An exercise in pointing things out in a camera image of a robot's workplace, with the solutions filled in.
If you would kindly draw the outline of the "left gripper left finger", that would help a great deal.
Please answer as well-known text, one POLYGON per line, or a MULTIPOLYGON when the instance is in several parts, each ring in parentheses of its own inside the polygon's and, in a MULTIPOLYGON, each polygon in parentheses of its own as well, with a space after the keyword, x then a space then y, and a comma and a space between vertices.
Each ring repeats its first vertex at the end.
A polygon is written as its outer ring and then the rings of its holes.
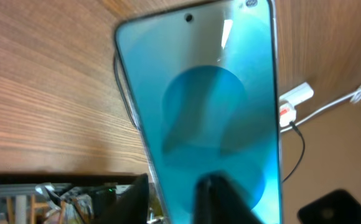
POLYGON ((141 174, 115 203, 104 210, 99 224, 147 224, 149 179, 141 174))

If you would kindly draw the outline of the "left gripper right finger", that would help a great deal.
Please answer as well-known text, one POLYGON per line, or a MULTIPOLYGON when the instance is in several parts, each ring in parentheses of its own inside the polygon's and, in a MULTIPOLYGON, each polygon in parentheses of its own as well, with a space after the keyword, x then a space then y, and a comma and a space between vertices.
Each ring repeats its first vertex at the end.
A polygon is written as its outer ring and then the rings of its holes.
POLYGON ((195 187, 195 224, 261 224, 233 185, 220 174, 203 176, 195 187))

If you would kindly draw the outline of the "smartphone with blue screen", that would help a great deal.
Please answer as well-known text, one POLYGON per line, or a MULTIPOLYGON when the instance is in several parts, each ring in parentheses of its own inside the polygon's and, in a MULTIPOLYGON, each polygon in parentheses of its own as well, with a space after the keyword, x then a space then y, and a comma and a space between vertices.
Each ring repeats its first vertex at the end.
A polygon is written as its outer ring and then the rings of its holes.
POLYGON ((196 183, 215 172, 259 221, 282 223, 274 2, 197 2, 113 38, 168 220, 192 221, 196 183))

